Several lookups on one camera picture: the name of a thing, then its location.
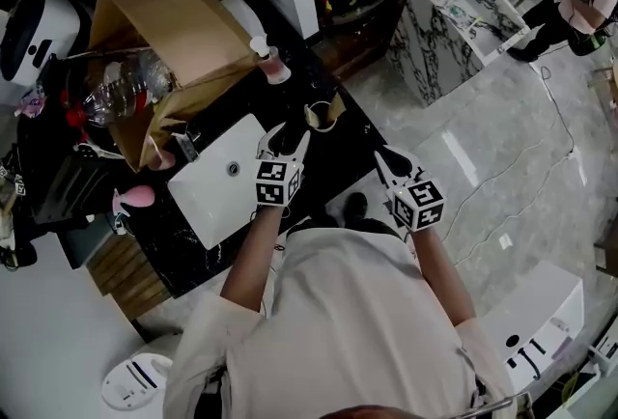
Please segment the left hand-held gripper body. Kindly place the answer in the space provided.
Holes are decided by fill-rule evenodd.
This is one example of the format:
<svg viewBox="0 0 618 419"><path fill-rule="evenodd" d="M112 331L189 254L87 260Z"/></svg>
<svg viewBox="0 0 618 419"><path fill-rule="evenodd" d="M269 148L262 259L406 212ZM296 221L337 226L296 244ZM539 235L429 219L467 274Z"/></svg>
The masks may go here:
<svg viewBox="0 0 618 419"><path fill-rule="evenodd" d="M256 163L257 204L286 207L301 187L303 157L299 153L275 157L259 151Z"/></svg>

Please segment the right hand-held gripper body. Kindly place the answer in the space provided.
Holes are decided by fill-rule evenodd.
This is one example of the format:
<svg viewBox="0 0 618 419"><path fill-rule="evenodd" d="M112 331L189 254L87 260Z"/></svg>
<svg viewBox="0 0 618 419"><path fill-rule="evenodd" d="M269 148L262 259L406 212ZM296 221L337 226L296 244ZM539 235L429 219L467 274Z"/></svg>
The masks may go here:
<svg viewBox="0 0 618 419"><path fill-rule="evenodd" d="M396 222L410 232L419 232L438 223L445 199L434 178L428 172L400 177L400 186L388 188L389 209Z"/></svg>

